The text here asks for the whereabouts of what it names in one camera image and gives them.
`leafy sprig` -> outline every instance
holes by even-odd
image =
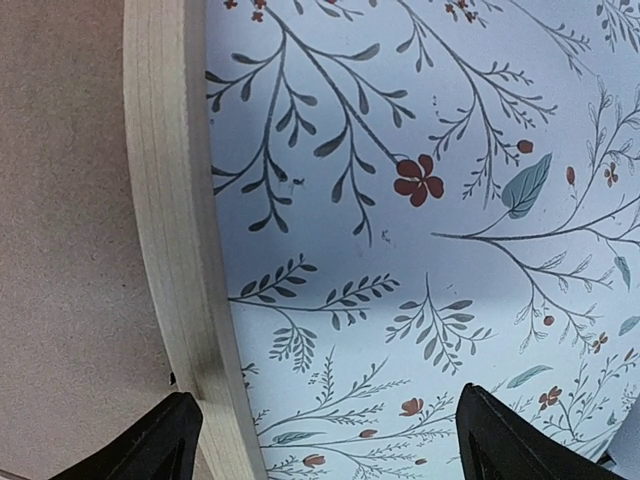
[[[433,366],[442,364],[442,372],[451,368],[455,375],[463,362],[460,349],[463,344],[469,346],[473,356],[477,352],[477,343],[492,338],[491,328],[480,327],[468,333],[469,325],[475,316],[465,310],[473,304],[472,300],[458,300],[445,307],[436,309],[429,290],[429,278],[426,279],[426,294],[422,302],[408,301],[400,305],[406,313],[394,318],[396,325],[387,327],[389,343],[396,338],[402,340],[412,330],[419,331],[416,344],[425,344],[423,356],[425,360],[433,357]]]

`white floral background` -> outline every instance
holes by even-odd
[[[597,459],[638,394],[640,5],[209,0],[207,22],[269,478],[462,478],[467,382]]]

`red berry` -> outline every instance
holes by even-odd
[[[533,152],[533,142],[529,140],[520,140],[516,147],[520,153],[527,154]]]

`wooden hoop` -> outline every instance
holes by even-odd
[[[131,188],[160,330],[204,414],[215,480],[264,479],[217,231],[205,102],[205,0],[126,0],[124,101]]]

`tan countertop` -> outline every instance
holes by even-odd
[[[129,188],[122,13],[0,5],[0,468],[30,479],[172,391]]]

